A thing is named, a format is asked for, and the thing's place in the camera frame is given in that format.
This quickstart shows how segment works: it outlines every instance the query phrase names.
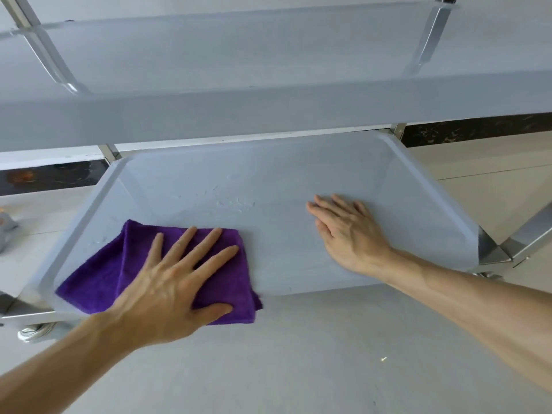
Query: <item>translucent plastic tray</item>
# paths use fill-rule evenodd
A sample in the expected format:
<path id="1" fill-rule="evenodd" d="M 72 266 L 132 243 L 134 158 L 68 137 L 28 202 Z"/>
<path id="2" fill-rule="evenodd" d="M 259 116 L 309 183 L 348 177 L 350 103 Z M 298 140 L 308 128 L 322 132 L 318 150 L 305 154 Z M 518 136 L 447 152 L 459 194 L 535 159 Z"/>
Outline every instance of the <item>translucent plastic tray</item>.
<path id="1" fill-rule="evenodd" d="M 35 276 L 54 290 L 127 219 L 239 229 L 254 288 L 281 295 L 377 283 L 326 253 L 305 203 L 340 193 L 369 204 L 391 243 L 449 268 L 478 264 L 478 226 L 383 132 L 198 145 L 139 153 L 112 165 Z"/>

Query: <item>floor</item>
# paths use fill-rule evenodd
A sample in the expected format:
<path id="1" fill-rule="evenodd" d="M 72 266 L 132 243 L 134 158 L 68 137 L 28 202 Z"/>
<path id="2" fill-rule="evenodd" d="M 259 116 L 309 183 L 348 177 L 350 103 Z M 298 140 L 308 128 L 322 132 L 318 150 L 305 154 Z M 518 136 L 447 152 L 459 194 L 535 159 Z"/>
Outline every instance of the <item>floor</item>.
<path id="1" fill-rule="evenodd" d="M 411 151 L 501 241 L 551 199 L 549 135 Z M 21 290 L 91 189 L 0 198 L 22 223 L 0 254 L 3 290 Z M 507 272 L 507 280 L 552 292 L 551 252 L 549 246 Z M 552 406 L 552 395 L 388 286 L 264 302 L 254 325 L 204 328 L 189 339 L 135 352 L 67 412 L 518 414 Z M 0 371 L 48 344 L 26 346 L 14 330 L 0 328 Z"/>

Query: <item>purple cloth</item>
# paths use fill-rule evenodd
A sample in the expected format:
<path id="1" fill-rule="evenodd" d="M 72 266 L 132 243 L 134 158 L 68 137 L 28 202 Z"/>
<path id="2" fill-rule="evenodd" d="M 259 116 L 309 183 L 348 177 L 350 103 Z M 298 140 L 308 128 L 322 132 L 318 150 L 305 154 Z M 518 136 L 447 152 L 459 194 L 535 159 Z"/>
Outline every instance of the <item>purple cloth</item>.
<path id="1" fill-rule="evenodd" d="M 164 234 L 164 256 L 184 231 L 184 228 L 142 225 L 128 220 L 121 233 L 66 278 L 56 294 L 85 313 L 105 311 L 141 270 L 155 235 L 158 232 Z M 209 232 L 210 229 L 198 229 L 184 255 Z M 239 246 L 236 257 L 207 279 L 193 302 L 196 309 L 217 302 L 233 306 L 231 313 L 211 323 L 212 325 L 252 323 L 255 320 L 255 311 L 263 307 L 251 288 L 244 242 L 236 229 L 223 229 L 216 244 L 197 266 L 226 247 L 234 245 Z"/>

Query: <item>hand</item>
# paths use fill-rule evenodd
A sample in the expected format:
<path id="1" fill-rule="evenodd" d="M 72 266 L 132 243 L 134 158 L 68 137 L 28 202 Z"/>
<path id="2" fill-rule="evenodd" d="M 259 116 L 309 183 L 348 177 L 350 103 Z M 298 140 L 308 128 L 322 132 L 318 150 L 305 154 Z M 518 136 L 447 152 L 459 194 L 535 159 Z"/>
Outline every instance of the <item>hand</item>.
<path id="1" fill-rule="evenodd" d="M 191 308 L 204 282 L 238 252 L 238 246 L 225 248 L 194 270 L 223 230 L 213 229 L 182 258 L 196 231 L 196 227 L 188 228 L 163 259 L 163 234 L 157 234 L 142 270 L 104 313 L 124 329 L 122 334 L 129 336 L 133 348 L 188 337 L 199 327 L 232 311 L 229 304 Z"/>
<path id="2" fill-rule="evenodd" d="M 316 195 L 315 203 L 307 202 L 307 210 L 317 217 L 316 227 L 328 254 L 349 271 L 381 276 L 398 252 L 362 202 L 350 204 L 338 195 L 332 195 L 332 200 Z"/>

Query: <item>forearm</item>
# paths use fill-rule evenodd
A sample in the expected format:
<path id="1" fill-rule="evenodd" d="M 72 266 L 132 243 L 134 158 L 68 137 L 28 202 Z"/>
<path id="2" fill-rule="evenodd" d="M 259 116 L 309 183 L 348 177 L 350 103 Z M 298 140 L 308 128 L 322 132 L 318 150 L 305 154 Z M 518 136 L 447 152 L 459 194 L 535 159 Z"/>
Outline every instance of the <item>forearm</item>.
<path id="1" fill-rule="evenodd" d="M 105 314 L 0 377 L 0 412 L 58 414 L 131 352 Z"/>
<path id="2" fill-rule="evenodd" d="M 465 328 L 552 391 L 552 295 L 401 256 L 381 280 Z"/>

